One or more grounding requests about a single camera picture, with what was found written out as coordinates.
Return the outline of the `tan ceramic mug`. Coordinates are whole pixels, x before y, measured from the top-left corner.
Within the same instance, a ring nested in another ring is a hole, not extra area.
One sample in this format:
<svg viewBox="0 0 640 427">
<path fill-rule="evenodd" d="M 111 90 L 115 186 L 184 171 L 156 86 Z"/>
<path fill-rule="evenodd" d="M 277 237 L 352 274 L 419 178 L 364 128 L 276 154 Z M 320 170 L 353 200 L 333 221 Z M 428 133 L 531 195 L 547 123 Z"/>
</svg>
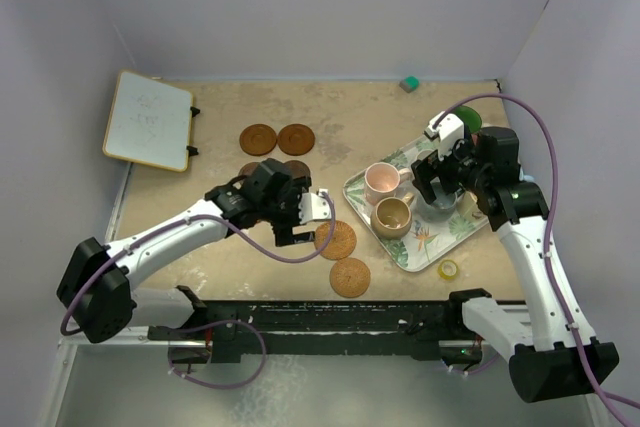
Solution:
<svg viewBox="0 0 640 427">
<path fill-rule="evenodd" d="M 370 224 L 374 234 L 384 240 L 399 240 L 410 230 L 413 214 L 411 205 L 414 194 L 389 197 L 381 200 L 373 209 Z"/>
</svg>

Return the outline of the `grey blue mug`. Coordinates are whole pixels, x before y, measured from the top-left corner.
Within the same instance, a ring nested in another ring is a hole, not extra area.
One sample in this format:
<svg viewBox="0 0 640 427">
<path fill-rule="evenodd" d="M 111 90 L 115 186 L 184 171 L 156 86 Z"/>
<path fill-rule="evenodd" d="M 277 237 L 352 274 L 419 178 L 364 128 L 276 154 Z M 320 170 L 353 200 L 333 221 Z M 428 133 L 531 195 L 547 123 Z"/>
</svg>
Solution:
<svg viewBox="0 0 640 427">
<path fill-rule="evenodd" d="M 423 198 L 416 201 L 415 214 L 429 223 L 447 221 L 455 212 L 459 203 L 459 195 L 438 197 L 432 204 Z"/>
</svg>

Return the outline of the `brown ringed wood coaster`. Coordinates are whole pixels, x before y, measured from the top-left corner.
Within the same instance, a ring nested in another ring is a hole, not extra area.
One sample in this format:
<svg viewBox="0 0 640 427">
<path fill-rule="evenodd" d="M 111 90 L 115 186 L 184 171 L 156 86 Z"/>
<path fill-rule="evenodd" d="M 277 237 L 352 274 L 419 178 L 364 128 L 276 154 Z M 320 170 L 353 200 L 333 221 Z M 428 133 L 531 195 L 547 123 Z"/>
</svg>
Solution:
<svg viewBox="0 0 640 427">
<path fill-rule="evenodd" d="M 284 153 L 301 156 L 314 147 L 315 134 L 307 125 L 289 124 L 280 130 L 277 144 Z"/>
</svg>

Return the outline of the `pink mug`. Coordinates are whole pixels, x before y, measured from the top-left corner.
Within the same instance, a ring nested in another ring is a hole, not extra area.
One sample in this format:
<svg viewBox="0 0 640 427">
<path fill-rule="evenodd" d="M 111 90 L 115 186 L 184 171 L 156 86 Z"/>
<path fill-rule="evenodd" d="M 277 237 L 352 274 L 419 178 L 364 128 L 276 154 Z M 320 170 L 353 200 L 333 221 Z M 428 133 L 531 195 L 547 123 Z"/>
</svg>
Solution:
<svg viewBox="0 0 640 427">
<path fill-rule="evenodd" d="M 371 204 L 376 205 L 385 198 L 394 197 L 399 186 L 409 180 L 412 171 L 409 168 L 396 168 L 386 162 L 370 165 L 364 175 L 364 197 Z"/>
</svg>

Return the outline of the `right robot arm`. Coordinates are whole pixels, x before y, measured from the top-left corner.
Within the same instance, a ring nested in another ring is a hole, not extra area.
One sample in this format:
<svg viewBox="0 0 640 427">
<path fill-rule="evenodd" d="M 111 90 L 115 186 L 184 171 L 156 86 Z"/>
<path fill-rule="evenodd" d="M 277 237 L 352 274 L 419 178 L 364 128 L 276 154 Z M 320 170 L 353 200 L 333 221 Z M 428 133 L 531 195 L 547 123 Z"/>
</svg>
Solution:
<svg viewBox="0 0 640 427">
<path fill-rule="evenodd" d="M 479 334 L 507 362 L 519 397 L 539 402 L 595 392 L 619 363 L 611 342 L 598 341 L 568 283 L 546 229 L 551 213 L 541 189 L 520 177 L 519 140 L 505 127 L 471 135 L 465 127 L 428 127 L 437 148 L 411 166 L 427 203 L 433 182 L 454 193 L 471 192 L 515 268 L 530 323 L 507 314 L 482 289 L 456 292 L 445 313 L 456 338 Z"/>
</svg>

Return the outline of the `woven rattan coaster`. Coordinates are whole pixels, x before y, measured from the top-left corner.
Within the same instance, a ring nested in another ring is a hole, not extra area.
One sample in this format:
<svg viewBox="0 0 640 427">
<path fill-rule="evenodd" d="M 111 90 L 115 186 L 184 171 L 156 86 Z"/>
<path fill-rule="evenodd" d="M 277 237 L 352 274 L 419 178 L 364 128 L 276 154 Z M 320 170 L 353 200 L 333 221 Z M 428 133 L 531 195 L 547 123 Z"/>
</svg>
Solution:
<svg viewBox="0 0 640 427">
<path fill-rule="evenodd" d="M 328 238 L 331 223 L 324 222 L 315 230 L 314 245 L 319 249 Z M 333 235 L 328 245 L 321 251 L 321 256 L 329 260 L 347 258 L 355 250 L 357 237 L 354 229 L 346 222 L 337 220 Z"/>
<path fill-rule="evenodd" d="M 361 260 L 345 258 L 338 260 L 330 270 L 329 282 L 336 294 L 345 298 L 362 296 L 369 288 L 371 271 Z"/>
</svg>

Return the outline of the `cream mug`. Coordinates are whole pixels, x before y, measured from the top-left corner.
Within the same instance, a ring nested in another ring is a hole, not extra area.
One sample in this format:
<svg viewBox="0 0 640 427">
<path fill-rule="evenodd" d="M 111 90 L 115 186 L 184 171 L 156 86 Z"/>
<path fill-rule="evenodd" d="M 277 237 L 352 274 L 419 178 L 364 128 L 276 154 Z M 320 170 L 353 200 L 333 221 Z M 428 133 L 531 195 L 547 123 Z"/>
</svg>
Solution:
<svg viewBox="0 0 640 427">
<path fill-rule="evenodd" d="M 458 213 L 470 222 L 479 220 L 484 216 L 477 205 L 477 197 L 471 192 L 466 192 L 461 197 L 456 208 Z"/>
</svg>

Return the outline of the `white mug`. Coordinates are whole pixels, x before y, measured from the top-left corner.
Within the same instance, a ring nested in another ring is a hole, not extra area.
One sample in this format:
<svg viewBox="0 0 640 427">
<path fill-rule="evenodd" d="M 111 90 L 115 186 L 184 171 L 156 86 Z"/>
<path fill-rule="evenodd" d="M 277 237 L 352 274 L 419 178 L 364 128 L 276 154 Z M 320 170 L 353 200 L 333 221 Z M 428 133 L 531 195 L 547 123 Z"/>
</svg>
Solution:
<svg viewBox="0 0 640 427">
<path fill-rule="evenodd" d="M 423 150 L 423 151 L 420 151 L 416 155 L 415 160 L 416 161 L 426 160 L 431 154 L 437 154 L 437 151 L 436 150 Z"/>
</svg>

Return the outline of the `dark walnut coaster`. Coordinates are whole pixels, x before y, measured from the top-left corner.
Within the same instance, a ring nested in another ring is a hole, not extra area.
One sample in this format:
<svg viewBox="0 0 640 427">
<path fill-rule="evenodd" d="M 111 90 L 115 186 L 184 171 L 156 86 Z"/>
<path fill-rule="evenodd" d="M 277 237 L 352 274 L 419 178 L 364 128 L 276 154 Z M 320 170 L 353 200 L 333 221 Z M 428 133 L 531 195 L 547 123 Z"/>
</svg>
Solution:
<svg viewBox="0 0 640 427">
<path fill-rule="evenodd" d="M 246 179 L 248 178 L 255 170 L 256 168 L 260 165 L 259 162 L 249 162 L 247 164 L 245 164 L 239 171 L 238 175 L 242 178 L 242 179 Z"/>
<path fill-rule="evenodd" d="M 289 160 L 284 163 L 284 165 L 291 172 L 293 179 L 298 179 L 302 177 L 310 177 L 311 171 L 308 165 L 299 160 Z"/>
</svg>

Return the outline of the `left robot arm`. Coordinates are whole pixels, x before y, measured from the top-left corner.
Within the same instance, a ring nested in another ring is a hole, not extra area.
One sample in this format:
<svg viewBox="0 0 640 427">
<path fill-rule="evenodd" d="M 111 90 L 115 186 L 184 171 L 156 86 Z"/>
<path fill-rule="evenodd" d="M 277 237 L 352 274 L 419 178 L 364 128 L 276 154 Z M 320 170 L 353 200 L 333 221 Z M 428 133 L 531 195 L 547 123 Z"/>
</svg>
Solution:
<svg viewBox="0 0 640 427">
<path fill-rule="evenodd" d="M 296 234 L 294 228 L 333 225 L 335 208 L 326 190 L 313 192 L 311 185 L 310 177 L 266 159 L 155 227 L 111 243 L 94 237 L 80 242 L 56 291 L 66 308 L 61 334 L 101 343 L 127 327 L 148 326 L 198 337 L 206 306 L 189 288 L 144 289 L 142 283 L 201 247 L 232 236 L 247 240 L 248 229 L 259 223 L 271 226 L 278 247 L 313 241 L 313 232 Z"/>
</svg>

